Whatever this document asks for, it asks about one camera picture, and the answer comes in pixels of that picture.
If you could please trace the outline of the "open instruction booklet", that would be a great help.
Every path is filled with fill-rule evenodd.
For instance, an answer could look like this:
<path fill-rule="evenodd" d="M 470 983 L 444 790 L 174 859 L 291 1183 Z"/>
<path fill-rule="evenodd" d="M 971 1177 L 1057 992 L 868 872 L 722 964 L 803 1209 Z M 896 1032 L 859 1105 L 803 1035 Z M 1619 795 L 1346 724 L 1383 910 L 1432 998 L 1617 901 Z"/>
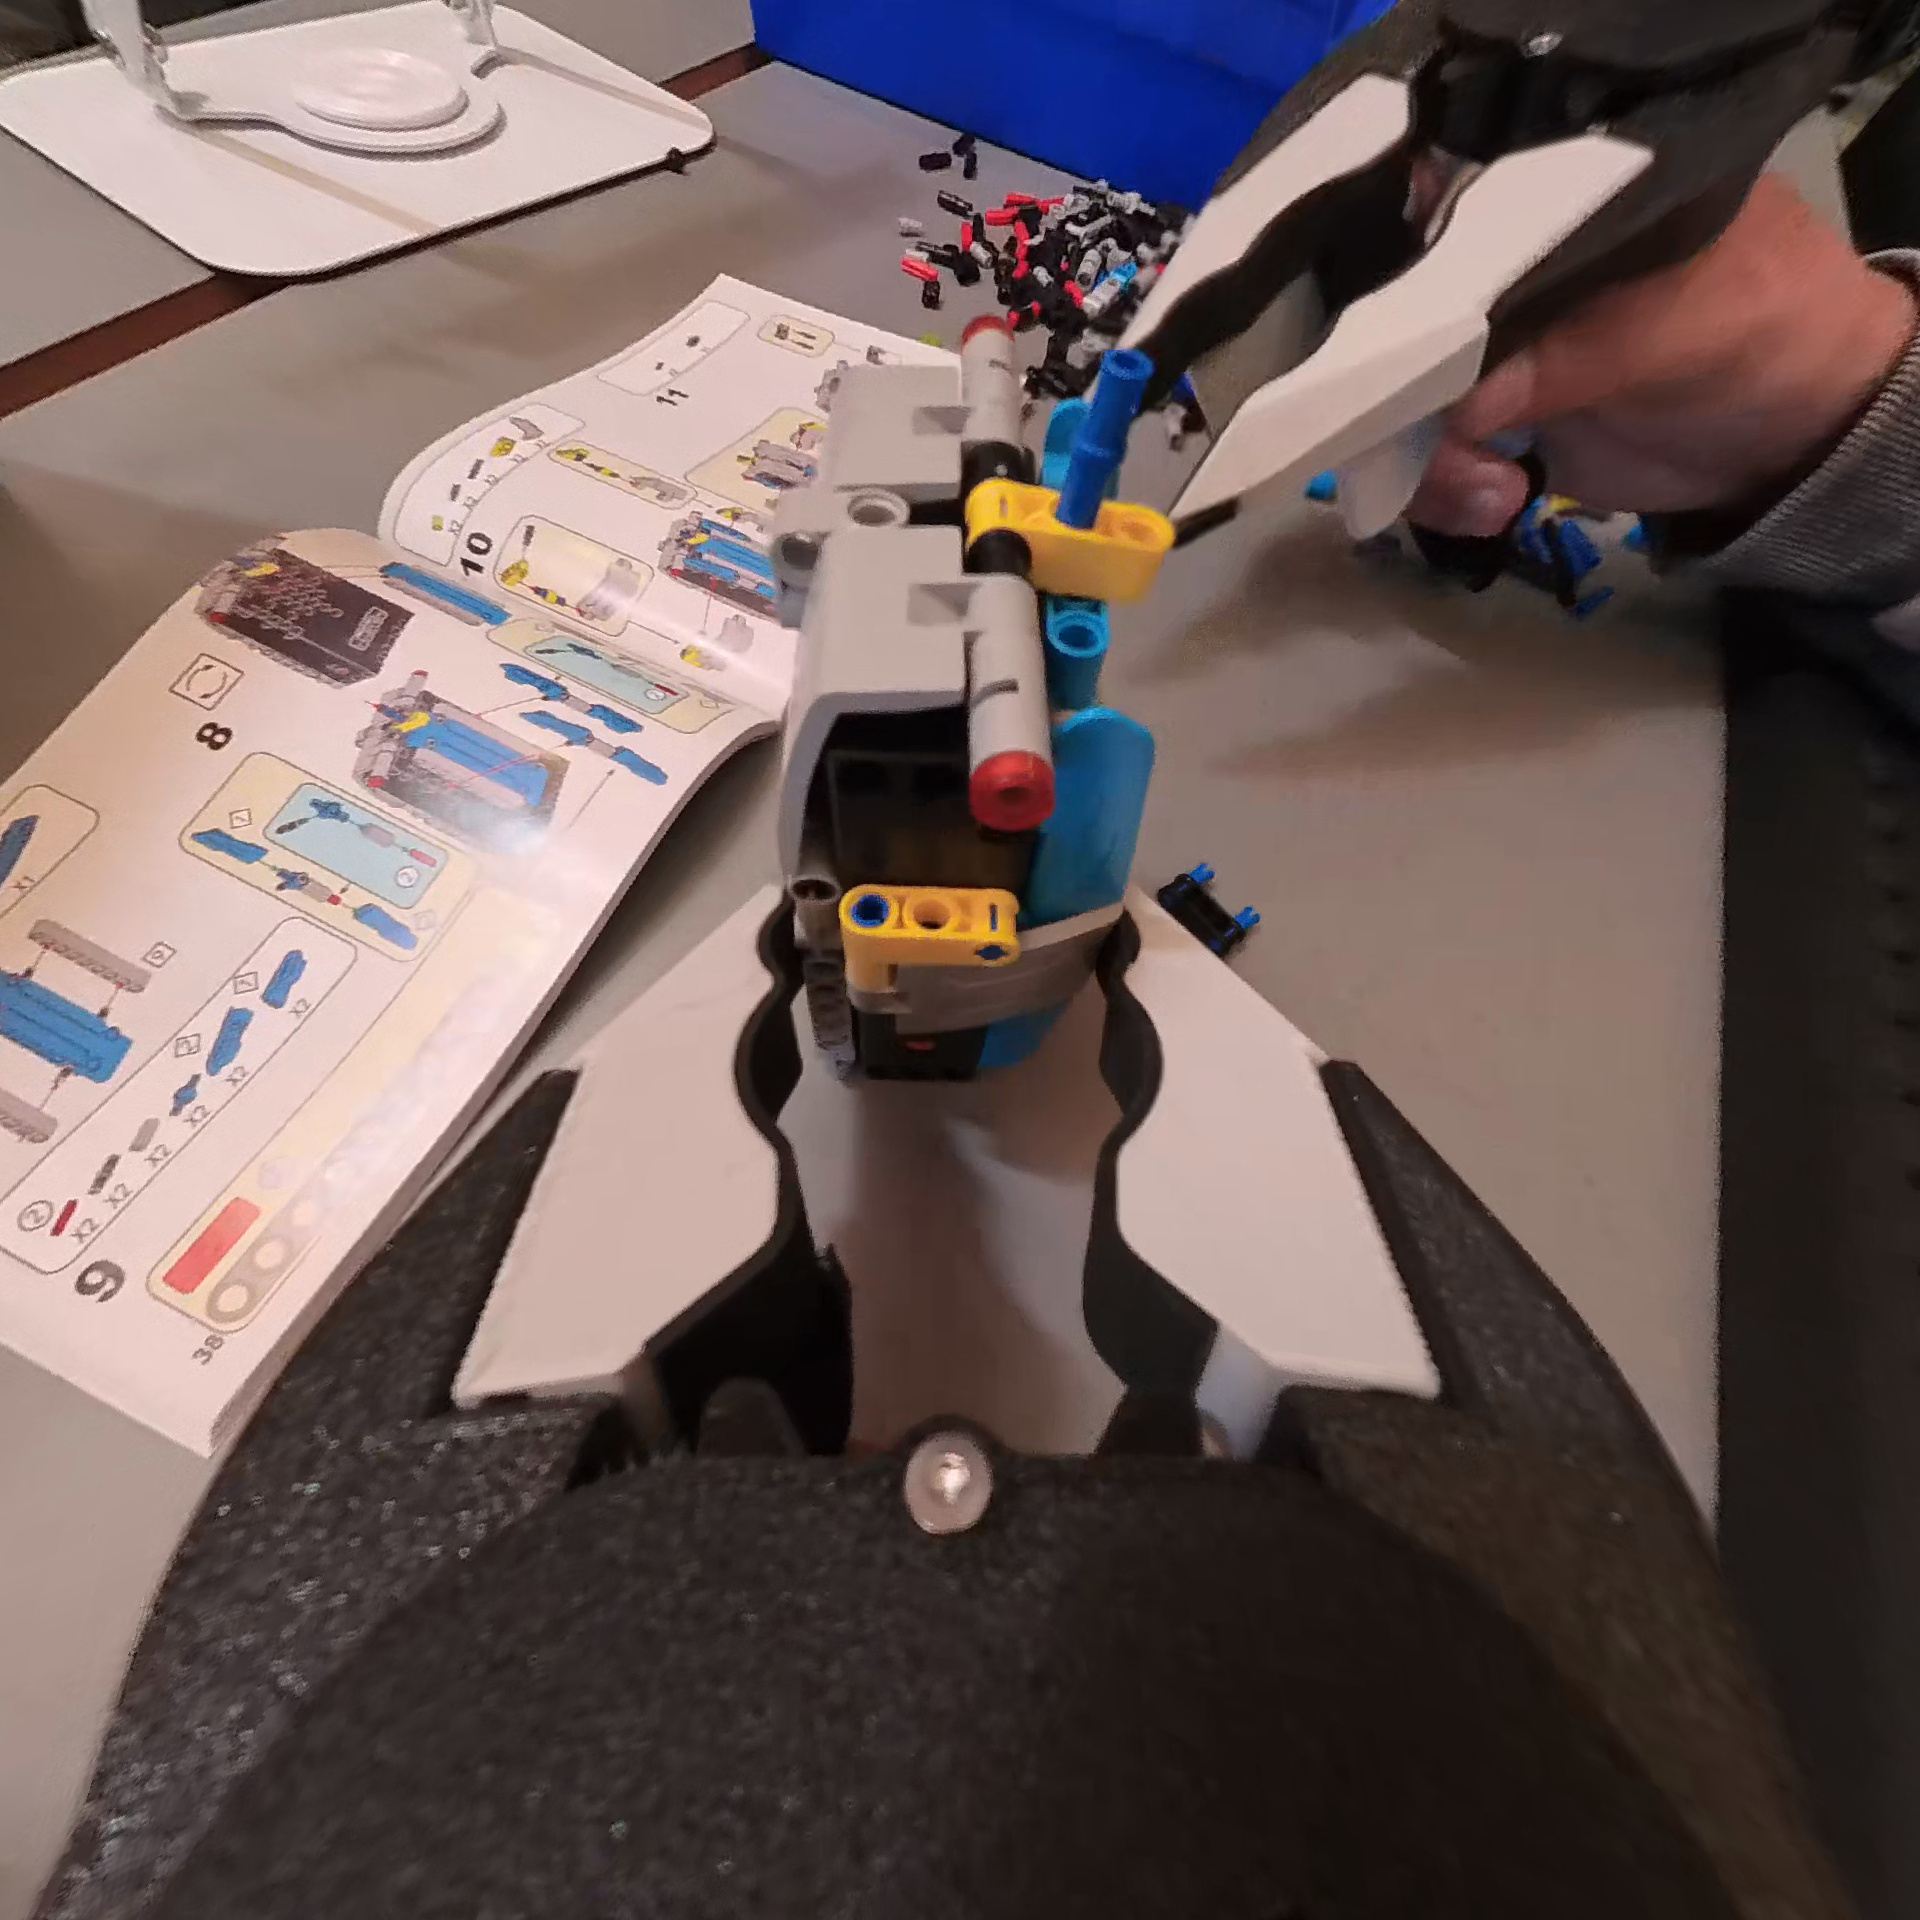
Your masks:
<path fill-rule="evenodd" d="M 228 1444 L 779 731 L 777 500 L 847 376 L 951 360 L 721 276 L 150 627 L 6 790 L 6 1349 Z"/>

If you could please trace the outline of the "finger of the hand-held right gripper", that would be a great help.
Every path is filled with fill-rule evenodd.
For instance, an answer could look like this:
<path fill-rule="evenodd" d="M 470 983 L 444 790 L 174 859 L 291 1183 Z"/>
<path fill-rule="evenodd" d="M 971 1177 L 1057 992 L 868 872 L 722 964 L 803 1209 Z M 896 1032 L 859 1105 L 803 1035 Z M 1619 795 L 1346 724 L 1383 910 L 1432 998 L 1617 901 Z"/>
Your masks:
<path fill-rule="evenodd" d="M 1412 81 L 1366 72 L 1214 191 L 1123 335 L 1153 366 L 1144 406 L 1174 395 L 1297 280 L 1336 305 L 1407 263 L 1415 132 Z"/>
<path fill-rule="evenodd" d="M 1353 540 L 1392 525 L 1443 414 L 1482 376 L 1495 303 L 1648 164 L 1636 141 L 1568 137 L 1480 169 L 1404 273 L 1239 406 L 1176 500 L 1176 525 L 1186 532 L 1267 485 L 1297 489 L 1324 471 Z"/>

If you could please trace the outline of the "grey blue toy brick model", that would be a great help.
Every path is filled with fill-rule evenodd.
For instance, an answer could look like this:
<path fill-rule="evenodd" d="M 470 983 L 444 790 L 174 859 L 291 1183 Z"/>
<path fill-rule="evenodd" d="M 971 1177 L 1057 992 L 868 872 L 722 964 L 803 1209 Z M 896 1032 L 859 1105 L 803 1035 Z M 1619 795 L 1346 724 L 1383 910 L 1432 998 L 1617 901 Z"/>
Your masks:
<path fill-rule="evenodd" d="M 875 1080 L 1019 1065 L 1092 974 L 1158 747 L 1104 707 L 1112 609 L 1174 547 L 1119 473 L 1153 376 L 1107 353 L 1024 441 L 1004 320 L 847 367 L 775 517 L 798 632 L 777 843 L 819 1049 Z"/>

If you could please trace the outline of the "person's right hand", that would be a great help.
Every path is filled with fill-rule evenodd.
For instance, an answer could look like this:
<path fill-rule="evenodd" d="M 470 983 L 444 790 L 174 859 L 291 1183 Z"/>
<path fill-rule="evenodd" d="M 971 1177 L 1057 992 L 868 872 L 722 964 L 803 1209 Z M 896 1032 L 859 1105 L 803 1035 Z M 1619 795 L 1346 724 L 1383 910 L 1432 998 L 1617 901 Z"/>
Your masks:
<path fill-rule="evenodd" d="M 1748 507 L 1833 448 L 1913 334 L 1913 288 L 1766 173 L 1708 248 L 1600 292 L 1489 367 L 1451 408 L 1408 520 L 1499 537 L 1530 495 L 1499 449 L 1523 430 L 1552 489 L 1596 510 Z"/>

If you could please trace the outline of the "pile of toy brick pieces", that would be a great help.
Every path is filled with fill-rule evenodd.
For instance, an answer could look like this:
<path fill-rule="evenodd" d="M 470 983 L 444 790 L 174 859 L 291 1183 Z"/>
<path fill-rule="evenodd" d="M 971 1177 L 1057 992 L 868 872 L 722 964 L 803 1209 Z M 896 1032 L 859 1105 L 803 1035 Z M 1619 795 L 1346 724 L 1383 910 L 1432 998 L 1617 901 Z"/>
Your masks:
<path fill-rule="evenodd" d="M 956 175 L 934 188 L 920 214 L 896 223 L 900 270 L 916 283 L 921 303 L 940 309 L 951 288 L 982 292 L 1015 334 L 1042 339 L 1042 358 L 1024 371 L 1024 393 L 1041 404 L 1088 399 L 1099 360 L 1170 267 L 1186 214 L 1170 200 L 1102 180 L 1014 190 L 987 200 L 977 188 L 971 134 L 927 150 L 920 169 Z M 1530 454 L 1523 461 L 1527 503 L 1499 540 L 1464 543 L 1422 525 L 1411 540 L 1432 568 L 1459 585 L 1480 591 L 1515 580 L 1570 616 L 1591 616 L 1617 597 L 1617 561 L 1644 552 L 1644 528 L 1551 491 L 1538 461 Z"/>

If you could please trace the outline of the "black toy connector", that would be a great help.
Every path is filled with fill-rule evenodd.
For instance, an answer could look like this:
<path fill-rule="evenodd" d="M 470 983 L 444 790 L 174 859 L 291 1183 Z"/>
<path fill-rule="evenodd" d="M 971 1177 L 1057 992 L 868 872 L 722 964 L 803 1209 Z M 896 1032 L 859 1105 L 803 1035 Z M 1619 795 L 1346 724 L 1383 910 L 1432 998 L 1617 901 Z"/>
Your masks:
<path fill-rule="evenodd" d="M 1220 937 L 1220 929 L 1233 921 L 1233 915 L 1236 915 L 1241 907 L 1228 907 L 1225 903 L 1220 903 L 1220 897 L 1216 894 L 1216 877 L 1207 889 L 1202 889 L 1202 887 L 1193 887 L 1190 881 L 1186 872 L 1190 872 L 1190 868 L 1176 872 L 1170 879 L 1167 879 L 1160 887 L 1160 891 L 1158 891 L 1160 907 L 1174 921 L 1177 921 L 1186 933 L 1191 933 L 1191 937 L 1196 941 L 1201 941 L 1201 945 L 1204 945 L 1209 953 L 1214 953 L 1214 957 L 1220 957 L 1220 959 L 1233 957 L 1234 951 L 1220 953 L 1219 937 Z"/>

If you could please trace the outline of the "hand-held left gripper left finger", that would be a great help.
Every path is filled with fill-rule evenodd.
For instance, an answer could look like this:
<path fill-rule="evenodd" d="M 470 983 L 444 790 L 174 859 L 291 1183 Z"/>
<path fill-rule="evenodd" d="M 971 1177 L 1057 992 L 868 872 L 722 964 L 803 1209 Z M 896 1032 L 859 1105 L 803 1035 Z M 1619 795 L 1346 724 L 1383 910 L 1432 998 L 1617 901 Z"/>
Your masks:
<path fill-rule="evenodd" d="M 811 1237 L 782 1116 L 801 959 L 760 887 L 563 1072 L 568 1100 L 454 1382 L 462 1407 L 696 1409 L 722 1310 Z"/>

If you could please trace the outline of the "person's right forearm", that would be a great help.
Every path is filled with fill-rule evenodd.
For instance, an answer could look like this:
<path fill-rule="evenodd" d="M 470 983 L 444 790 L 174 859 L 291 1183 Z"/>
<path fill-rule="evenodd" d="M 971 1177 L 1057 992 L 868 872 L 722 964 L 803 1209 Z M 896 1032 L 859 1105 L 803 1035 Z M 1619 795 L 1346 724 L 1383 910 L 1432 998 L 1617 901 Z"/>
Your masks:
<path fill-rule="evenodd" d="M 1858 420 L 1756 517 L 1648 519 L 1660 573 L 1779 591 L 1865 615 L 1919 639 L 1919 341 L 1910 341 Z"/>

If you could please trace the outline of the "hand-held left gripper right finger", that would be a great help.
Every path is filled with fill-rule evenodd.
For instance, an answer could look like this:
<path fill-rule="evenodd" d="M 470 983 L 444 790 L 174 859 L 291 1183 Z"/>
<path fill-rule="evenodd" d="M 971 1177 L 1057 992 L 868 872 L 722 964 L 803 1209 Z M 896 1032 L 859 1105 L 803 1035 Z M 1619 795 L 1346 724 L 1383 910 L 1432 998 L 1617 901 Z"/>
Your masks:
<path fill-rule="evenodd" d="M 1096 1160 L 1083 1319 L 1128 1397 L 1190 1407 L 1236 1461 L 1292 1387 L 1435 1399 L 1329 1056 L 1140 889 L 1096 979 L 1119 1121 Z"/>

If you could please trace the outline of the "blue plastic bin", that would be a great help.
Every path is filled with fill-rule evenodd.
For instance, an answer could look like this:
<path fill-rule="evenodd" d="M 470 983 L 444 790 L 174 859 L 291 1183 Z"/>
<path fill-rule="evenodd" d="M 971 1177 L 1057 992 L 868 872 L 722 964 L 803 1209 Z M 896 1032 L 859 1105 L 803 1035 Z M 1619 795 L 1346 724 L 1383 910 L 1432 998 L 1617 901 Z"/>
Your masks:
<path fill-rule="evenodd" d="M 754 1 L 758 46 L 956 132 L 1193 208 L 1388 1 Z"/>

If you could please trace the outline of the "white book stand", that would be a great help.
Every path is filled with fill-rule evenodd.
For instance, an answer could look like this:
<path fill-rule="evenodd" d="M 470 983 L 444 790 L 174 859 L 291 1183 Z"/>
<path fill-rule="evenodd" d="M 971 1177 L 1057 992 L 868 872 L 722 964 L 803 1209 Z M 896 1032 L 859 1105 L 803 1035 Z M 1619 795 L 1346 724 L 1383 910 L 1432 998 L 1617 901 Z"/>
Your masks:
<path fill-rule="evenodd" d="M 6 134 L 214 272 L 314 278 L 671 169 L 707 111 L 560 31 L 550 5 L 266 5 L 6 76 Z"/>

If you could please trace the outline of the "black perforated board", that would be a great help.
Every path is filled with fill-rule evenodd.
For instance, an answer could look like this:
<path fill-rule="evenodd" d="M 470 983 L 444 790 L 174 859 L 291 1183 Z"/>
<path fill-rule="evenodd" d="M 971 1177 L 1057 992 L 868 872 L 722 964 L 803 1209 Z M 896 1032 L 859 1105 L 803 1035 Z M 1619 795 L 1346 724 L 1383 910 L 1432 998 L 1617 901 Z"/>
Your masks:
<path fill-rule="evenodd" d="M 1719 636 L 1719 1552 L 1860 1915 L 1915 1915 L 1915 659 L 1768 591 Z"/>

